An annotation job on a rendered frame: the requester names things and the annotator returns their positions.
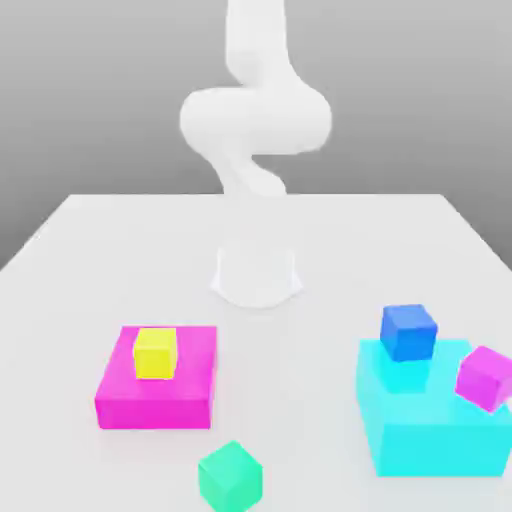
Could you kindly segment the small yellow cube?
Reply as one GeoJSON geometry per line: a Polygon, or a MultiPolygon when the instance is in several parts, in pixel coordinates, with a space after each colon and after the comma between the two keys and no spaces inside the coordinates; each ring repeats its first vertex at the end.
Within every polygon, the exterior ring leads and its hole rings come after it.
{"type": "Polygon", "coordinates": [[[169,327],[140,328],[135,339],[133,356],[137,379],[172,379],[178,360],[176,329],[169,327]]]}

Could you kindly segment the small blue cube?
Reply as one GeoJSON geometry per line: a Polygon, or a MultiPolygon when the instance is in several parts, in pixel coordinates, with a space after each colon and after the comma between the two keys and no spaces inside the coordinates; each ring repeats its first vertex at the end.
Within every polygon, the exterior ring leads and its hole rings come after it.
{"type": "Polygon", "coordinates": [[[395,362],[430,360],[438,325],[421,304],[383,308],[380,341],[395,362]]]}

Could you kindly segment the small green cube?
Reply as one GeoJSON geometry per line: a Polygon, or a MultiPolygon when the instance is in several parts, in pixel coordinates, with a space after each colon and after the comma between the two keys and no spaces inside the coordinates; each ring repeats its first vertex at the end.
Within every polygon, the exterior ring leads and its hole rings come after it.
{"type": "Polygon", "coordinates": [[[263,467],[238,441],[199,461],[198,482],[215,512],[246,512],[263,497],[263,467]]]}

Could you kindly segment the small purple cube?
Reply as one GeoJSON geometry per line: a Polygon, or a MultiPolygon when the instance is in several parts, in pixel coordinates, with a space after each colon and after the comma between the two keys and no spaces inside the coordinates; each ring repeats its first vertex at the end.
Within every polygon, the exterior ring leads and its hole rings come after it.
{"type": "Polygon", "coordinates": [[[455,392],[488,413],[512,396],[512,358],[478,346],[459,367],[455,392]]]}

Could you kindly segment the large magenta box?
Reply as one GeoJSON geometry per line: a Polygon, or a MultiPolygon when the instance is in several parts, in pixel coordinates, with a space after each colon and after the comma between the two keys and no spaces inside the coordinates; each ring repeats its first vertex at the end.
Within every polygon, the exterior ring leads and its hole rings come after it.
{"type": "Polygon", "coordinates": [[[140,328],[124,326],[95,395],[102,429],[208,429],[217,368],[217,328],[178,326],[178,361],[171,380],[135,374],[133,347],[140,328]]]}

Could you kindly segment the large cyan box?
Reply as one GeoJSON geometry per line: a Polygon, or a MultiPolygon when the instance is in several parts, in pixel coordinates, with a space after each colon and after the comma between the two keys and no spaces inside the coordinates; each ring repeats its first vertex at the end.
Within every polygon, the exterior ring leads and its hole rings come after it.
{"type": "Polygon", "coordinates": [[[356,398],[377,475],[498,477],[512,450],[512,411],[489,413],[455,392],[466,340],[431,359],[395,362],[378,340],[359,344],[356,398]]]}

